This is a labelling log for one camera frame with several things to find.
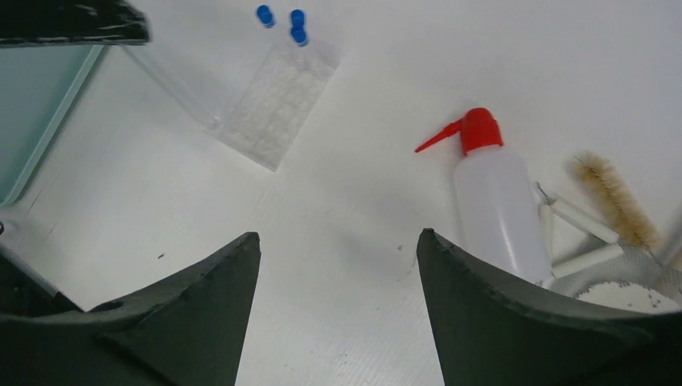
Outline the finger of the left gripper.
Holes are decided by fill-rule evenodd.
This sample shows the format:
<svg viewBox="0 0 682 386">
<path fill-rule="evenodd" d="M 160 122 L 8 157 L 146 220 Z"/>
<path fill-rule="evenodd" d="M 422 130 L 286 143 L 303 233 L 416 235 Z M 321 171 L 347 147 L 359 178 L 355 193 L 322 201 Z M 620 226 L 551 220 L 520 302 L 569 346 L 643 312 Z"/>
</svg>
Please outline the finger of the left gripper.
<svg viewBox="0 0 682 386">
<path fill-rule="evenodd" d="M 146 16 L 127 1 L 1 2 L 1 47 L 144 45 Z"/>
</svg>

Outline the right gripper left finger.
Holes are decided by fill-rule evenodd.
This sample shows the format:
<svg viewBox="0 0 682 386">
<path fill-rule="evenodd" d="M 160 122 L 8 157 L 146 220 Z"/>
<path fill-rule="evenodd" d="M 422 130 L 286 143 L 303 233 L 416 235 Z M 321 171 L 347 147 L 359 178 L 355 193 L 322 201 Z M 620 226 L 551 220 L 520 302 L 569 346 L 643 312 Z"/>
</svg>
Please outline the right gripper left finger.
<svg viewBox="0 0 682 386">
<path fill-rule="evenodd" d="M 1 255 L 4 385 L 233 385 L 261 262 L 246 232 L 152 285 L 83 311 Z"/>
</svg>

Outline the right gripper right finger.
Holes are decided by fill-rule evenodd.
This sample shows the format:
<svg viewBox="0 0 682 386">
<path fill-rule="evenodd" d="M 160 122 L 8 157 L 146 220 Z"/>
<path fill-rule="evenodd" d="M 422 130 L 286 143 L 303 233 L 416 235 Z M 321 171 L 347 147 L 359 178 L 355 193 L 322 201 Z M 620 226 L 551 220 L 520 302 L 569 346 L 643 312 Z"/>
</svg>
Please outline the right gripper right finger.
<svg viewBox="0 0 682 386">
<path fill-rule="evenodd" d="M 681 315 L 582 302 L 424 229 L 417 263 L 447 385 L 678 385 Z"/>
</svg>

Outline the blue cap test tube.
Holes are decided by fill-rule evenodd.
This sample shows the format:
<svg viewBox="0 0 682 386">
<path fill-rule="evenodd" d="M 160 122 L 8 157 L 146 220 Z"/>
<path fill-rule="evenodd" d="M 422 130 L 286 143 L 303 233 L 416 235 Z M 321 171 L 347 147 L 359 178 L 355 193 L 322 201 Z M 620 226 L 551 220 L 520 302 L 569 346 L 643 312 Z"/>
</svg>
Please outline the blue cap test tube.
<svg viewBox="0 0 682 386">
<path fill-rule="evenodd" d="M 256 16 L 265 28 L 275 27 L 276 19 L 268 5 L 259 5 L 256 9 Z"/>
<path fill-rule="evenodd" d="M 290 37 L 298 47 L 305 47 L 309 44 L 306 28 L 303 26 L 293 26 L 290 28 Z"/>
<path fill-rule="evenodd" d="M 301 9 L 294 9 L 290 12 L 291 26 L 295 28 L 303 28 L 306 24 L 306 14 Z"/>
</svg>

